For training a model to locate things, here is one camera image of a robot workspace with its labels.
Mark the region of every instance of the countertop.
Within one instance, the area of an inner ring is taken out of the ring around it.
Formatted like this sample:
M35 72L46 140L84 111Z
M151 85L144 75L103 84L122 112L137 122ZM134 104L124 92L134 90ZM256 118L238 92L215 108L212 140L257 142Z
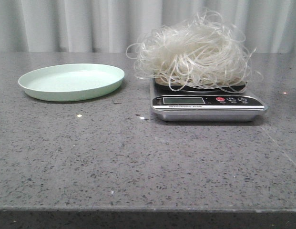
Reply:
M164 122L118 53L0 52L0 211L296 212L296 54L254 54L268 106L245 123ZM66 63L125 71L87 101L27 96L23 74Z

